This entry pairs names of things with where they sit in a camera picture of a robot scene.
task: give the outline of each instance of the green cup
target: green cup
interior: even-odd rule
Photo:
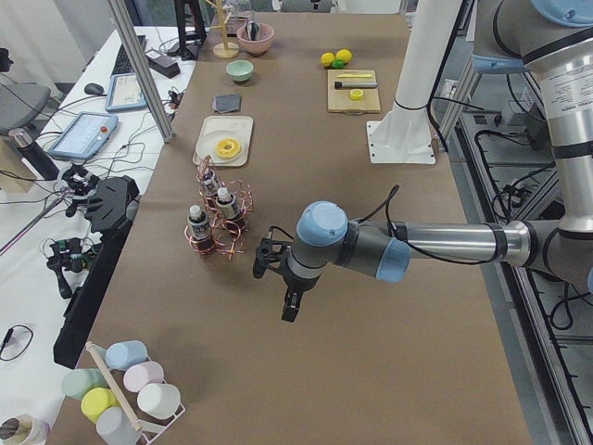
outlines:
[[[96,368],[73,369],[62,380],[62,392],[68,397],[81,401],[93,388],[108,388],[105,378]]]

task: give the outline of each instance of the computer mouse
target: computer mouse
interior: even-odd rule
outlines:
[[[98,83],[87,83],[84,86],[84,92],[87,95],[102,95],[105,92],[105,90]]]

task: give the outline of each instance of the white pillar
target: white pillar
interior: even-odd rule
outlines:
[[[371,163],[435,163],[425,106],[461,3],[462,0],[419,2],[396,102],[382,121],[367,122]]]

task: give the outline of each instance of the pink bowl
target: pink bowl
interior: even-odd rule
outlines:
[[[258,40],[247,40],[247,32],[245,25],[238,29],[237,40],[239,46],[254,55],[263,54],[271,46],[271,41],[274,39],[274,28],[265,23],[259,24]]]

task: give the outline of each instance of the wooden cutting board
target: wooden cutting board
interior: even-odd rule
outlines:
[[[370,78],[338,78],[340,74],[371,74]],[[378,88],[364,89],[362,100],[351,100],[349,89],[334,88],[334,82],[377,82],[374,70],[327,70],[327,110],[330,113],[363,114],[380,113]]]

